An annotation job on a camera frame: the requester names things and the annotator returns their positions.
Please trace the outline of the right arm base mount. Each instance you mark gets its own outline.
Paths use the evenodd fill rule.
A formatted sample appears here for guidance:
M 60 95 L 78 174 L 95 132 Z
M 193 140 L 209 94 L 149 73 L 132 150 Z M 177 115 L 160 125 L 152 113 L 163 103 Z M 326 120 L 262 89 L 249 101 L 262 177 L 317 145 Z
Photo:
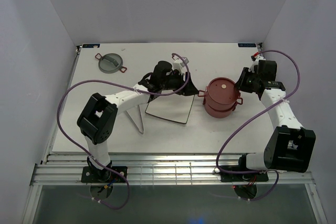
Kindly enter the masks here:
M 261 174 L 230 174 L 223 173 L 217 167 L 214 168 L 214 174 L 220 175 L 221 182 L 267 182 L 269 181 L 268 175 Z

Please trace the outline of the metal tongs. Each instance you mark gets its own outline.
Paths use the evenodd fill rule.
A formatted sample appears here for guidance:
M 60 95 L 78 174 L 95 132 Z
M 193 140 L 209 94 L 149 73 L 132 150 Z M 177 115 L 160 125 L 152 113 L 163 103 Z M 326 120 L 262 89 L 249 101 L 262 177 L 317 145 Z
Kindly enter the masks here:
M 125 111 L 125 114 L 127 116 L 127 118 L 130 120 L 130 122 L 132 123 L 132 125 L 135 127 L 135 129 L 140 133 L 140 134 L 144 134 L 144 124 L 143 124 L 143 118 L 142 118 L 142 113 L 141 113 L 141 108 L 138 105 L 137 106 L 137 114 L 138 114 L 138 118 L 139 118 L 139 122 L 136 123 L 136 121 L 133 119 L 133 117 L 130 115 L 130 113 L 128 111 Z

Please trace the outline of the white square plate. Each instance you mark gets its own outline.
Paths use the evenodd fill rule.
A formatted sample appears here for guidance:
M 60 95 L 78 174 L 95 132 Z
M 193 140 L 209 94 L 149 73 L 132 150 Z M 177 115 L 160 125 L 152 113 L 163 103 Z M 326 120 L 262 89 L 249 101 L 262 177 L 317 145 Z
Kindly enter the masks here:
M 173 94 L 170 96 L 159 96 L 148 104 L 145 113 L 166 121 L 186 124 L 194 98 L 195 95 L 183 96 Z

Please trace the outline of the pink bowl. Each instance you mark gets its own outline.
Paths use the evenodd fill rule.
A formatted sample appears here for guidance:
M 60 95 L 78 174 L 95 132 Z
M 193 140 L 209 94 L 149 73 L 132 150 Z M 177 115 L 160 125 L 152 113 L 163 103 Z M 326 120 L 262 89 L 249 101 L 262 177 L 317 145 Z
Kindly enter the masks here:
M 233 105 L 230 109 L 227 110 L 215 110 L 210 107 L 208 104 L 204 105 L 205 111 L 212 117 L 222 119 L 231 115 L 233 111 L 236 109 L 236 105 Z
M 198 91 L 197 96 L 203 98 L 205 109 L 211 112 L 234 111 L 237 105 L 243 104 L 235 82 L 224 77 L 213 79 L 205 90 Z

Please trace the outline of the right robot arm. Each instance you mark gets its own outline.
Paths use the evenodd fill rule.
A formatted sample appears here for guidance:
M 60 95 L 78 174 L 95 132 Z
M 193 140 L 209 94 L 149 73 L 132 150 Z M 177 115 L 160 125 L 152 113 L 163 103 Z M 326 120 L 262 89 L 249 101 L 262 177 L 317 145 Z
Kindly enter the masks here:
M 250 180 L 257 170 L 304 173 L 309 166 L 316 135 L 296 119 L 285 98 L 284 85 L 276 81 L 276 73 L 275 61 L 257 59 L 250 68 L 243 69 L 235 84 L 239 91 L 257 94 L 262 104 L 270 108 L 268 115 L 274 128 L 263 151 L 241 157 L 237 174 L 242 180 Z

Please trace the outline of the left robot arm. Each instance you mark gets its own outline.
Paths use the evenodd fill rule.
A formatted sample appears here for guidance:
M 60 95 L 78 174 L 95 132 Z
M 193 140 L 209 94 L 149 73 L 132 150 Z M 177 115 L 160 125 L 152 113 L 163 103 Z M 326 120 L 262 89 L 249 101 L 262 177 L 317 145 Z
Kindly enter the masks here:
M 117 116 L 127 110 L 150 103 L 166 91 L 177 95 L 192 96 L 198 93 L 190 74 L 183 73 L 188 59 L 183 57 L 173 63 L 159 61 L 153 72 L 147 73 L 130 90 L 102 96 L 93 94 L 77 125 L 84 135 L 90 152 L 87 162 L 90 172 L 100 182 L 111 177 L 112 161 L 108 154 L 107 139 L 111 135 Z

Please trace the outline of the dark red lid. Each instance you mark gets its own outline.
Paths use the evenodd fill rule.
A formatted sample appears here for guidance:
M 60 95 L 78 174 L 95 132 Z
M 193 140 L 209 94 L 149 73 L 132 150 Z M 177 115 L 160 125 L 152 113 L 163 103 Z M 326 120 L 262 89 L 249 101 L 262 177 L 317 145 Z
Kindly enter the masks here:
M 207 96 L 219 104 L 231 104 L 240 97 L 240 93 L 235 88 L 234 81 L 219 77 L 213 79 L 207 86 Z

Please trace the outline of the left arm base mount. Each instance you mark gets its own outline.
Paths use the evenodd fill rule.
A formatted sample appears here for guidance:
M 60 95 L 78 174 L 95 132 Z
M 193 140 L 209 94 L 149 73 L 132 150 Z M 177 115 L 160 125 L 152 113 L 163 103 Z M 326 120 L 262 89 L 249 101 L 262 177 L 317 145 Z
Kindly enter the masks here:
M 82 183 L 124 183 L 125 180 L 119 175 L 103 169 L 98 170 L 95 167 L 85 166 L 82 170 L 81 180 Z

